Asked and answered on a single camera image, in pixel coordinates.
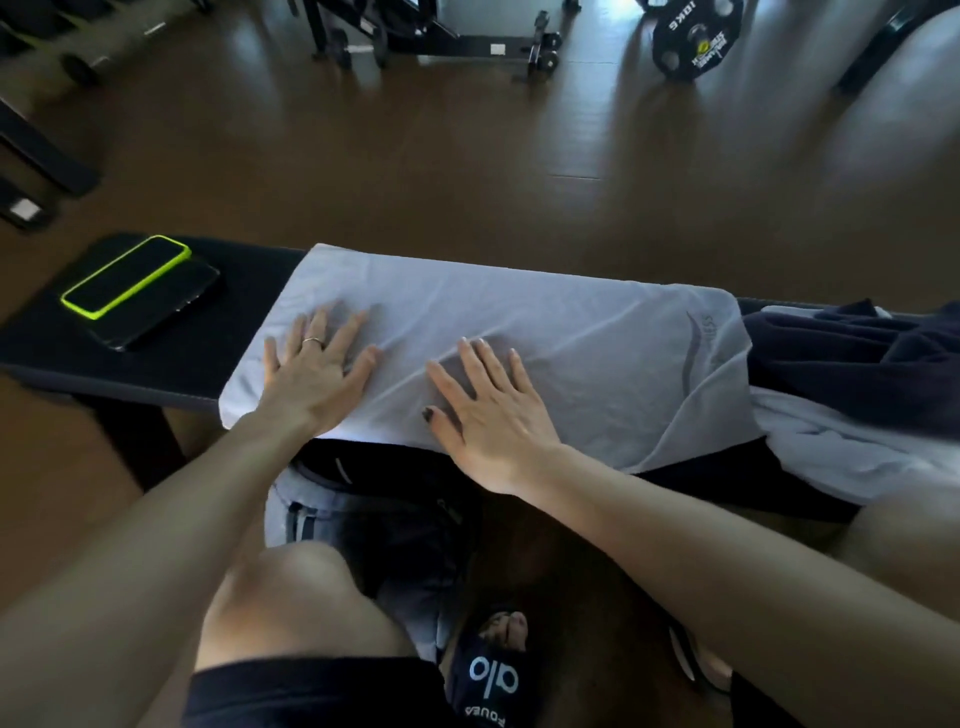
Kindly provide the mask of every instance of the sandal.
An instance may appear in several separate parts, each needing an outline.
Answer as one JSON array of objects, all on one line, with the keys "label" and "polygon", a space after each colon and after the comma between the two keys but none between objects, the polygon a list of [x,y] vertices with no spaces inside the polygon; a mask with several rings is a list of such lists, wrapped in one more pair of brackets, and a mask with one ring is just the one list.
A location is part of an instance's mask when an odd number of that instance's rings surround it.
[{"label": "sandal", "polygon": [[458,716],[469,718],[475,725],[500,728],[533,725],[530,654],[490,644],[480,637],[480,628],[497,614],[516,611],[519,610],[505,604],[478,610],[467,620],[453,653],[446,699]]}]

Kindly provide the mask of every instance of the white label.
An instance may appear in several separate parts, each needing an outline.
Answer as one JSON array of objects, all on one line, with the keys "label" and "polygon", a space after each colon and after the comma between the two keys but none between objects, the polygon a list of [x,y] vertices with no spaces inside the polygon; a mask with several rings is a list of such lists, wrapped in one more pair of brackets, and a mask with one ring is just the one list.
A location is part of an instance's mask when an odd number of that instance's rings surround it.
[{"label": "white label", "polygon": [[29,223],[36,217],[36,214],[40,212],[40,206],[24,198],[11,207],[10,212],[21,220],[26,220]]},{"label": "white label", "polygon": [[723,31],[720,31],[719,35],[710,42],[709,50],[703,56],[697,56],[693,59],[693,64],[697,68],[703,68],[709,62],[713,60],[715,56],[720,55],[720,51],[727,47],[727,37],[724,35]]},{"label": "white label", "polygon": [[680,14],[676,18],[670,21],[670,30],[677,30],[681,24],[686,20],[686,17],[693,12],[693,9],[697,7],[696,2],[689,2],[684,6],[684,9],[680,11]]}]

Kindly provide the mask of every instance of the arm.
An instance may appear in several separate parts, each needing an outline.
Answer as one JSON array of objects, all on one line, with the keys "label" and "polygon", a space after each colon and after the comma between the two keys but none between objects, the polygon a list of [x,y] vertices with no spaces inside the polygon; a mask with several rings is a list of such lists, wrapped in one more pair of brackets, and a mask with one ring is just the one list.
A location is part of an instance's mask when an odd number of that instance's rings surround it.
[{"label": "arm", "polygon": [[[347,350],[365,315],[323,350],[306,319],[265,347],[263,398],[210,450],[167,478],[55,577],[0,618],[0,724],[134,725],[199,628],[267,490],[300,447],[360,400],[375,365]],[[324,339],[321,309],[307,336]]]},{"label": "arm", "polygon": [[461,342],[477,399],[439,364],[431,428],[467,475],[605,551],[734,668],[810,728],[948,726],[960,715],[960,625],[709,503],[560,443],[523,365],[514,380]]}]

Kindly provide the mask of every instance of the forearm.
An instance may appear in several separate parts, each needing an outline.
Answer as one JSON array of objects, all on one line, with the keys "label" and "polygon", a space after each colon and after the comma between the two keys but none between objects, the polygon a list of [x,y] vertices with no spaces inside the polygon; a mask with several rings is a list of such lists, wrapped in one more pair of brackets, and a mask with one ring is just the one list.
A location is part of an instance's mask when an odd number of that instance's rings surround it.
[{"label": "forearm", "polygon": [[135,723],[304,441],[244,418],[15,604],[0,619],[0,723]]},{"label": "forearm", "polygon": [[804,725],[952,725],[960,625],[781,535],[568,448],[518,492]]}]

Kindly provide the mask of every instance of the hand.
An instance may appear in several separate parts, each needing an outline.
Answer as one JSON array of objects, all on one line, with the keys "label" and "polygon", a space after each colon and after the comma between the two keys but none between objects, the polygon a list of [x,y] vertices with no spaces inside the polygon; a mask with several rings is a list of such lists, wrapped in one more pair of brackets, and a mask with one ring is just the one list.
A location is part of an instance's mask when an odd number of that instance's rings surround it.
[{"label": "hand", "polygon": [[329,432],[353,411],[380,355],[377,347],[366,347],[344,374],[344,360],[367,312],[351,316],[324,345],[328,313],[326,306],[318,309],[309,325],[306,316],[298,316],[282,357],[277,356],[275,338],[263,345],[263,396],[256,411],[280,424],[302,427],[305,439]]},{"label": "hand", "polygon": [[437,407],[428,407],[423,416],[460,470],[489,491],[518,495],[540,459],[560,444],[557,430],[516,351],[510,351],[511,382],[486,341],[481,339],[474,349],[461,339],[457,349],[476,399],[444,367],[427,362],[427,374],[453,407],[461,428]]}]

